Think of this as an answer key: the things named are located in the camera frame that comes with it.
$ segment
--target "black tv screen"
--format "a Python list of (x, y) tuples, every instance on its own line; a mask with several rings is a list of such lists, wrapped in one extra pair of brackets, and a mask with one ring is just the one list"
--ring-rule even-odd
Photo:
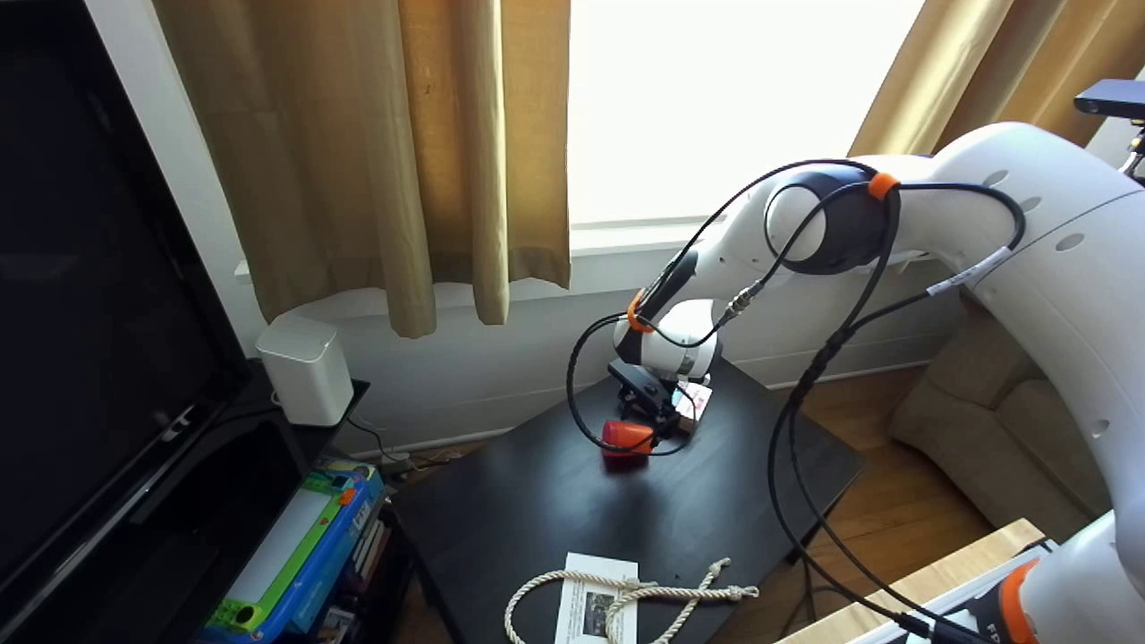
[(3, 595), (247, 365), (80, 0), (0, 0), (0, 304)]

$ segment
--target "beige curtain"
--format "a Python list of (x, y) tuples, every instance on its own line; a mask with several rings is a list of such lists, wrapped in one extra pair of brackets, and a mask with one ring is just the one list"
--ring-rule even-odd
[(1145, 0), (927, 0), (852, 154), (932, 154), (987, 120), (1083, 144), (1074, 92), (1145, 64)]
[(568, 282), (568, 0), (154, 0), (265, 316), (383, 286)]

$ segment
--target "tv stand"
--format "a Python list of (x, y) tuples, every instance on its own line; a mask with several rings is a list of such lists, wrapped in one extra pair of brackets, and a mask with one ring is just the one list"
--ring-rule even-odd
[(332, 429), (203, 434), (17, 640), (193, 640)]

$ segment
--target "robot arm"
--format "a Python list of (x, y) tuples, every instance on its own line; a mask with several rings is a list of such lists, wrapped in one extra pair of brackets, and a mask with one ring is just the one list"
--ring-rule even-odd
[[(877, 168), (902, 186), (879, 189)], [(893, 253), (932, 253), (953, 267), (953, 280), (927, 294), (967, 282), (1026, 346), (1108, 481), (1118, 514), (1077, 534), (1023, 578), (1026, 619), (1041, 640), (1118, 632), (1118, 619), (1132, 619), (1125, 632), (1145, 632), (1145, 192), (1074, 144), (1035, 125), (987, 125), (933, 158), (773, 170), (728, 205), (666, 280), (633, 301), (617, 324), (620, 354), (650, 373), (703, 374), (716, 354), (712, 329), (754, 298), (752, 280), (773, 262), (833, 275), (868, 264), (889, 236)], [(712, 320), (690, 298), (718, 286), (746, 291), (728, 304), (710, 301), (705, 309), (718, 311)]]

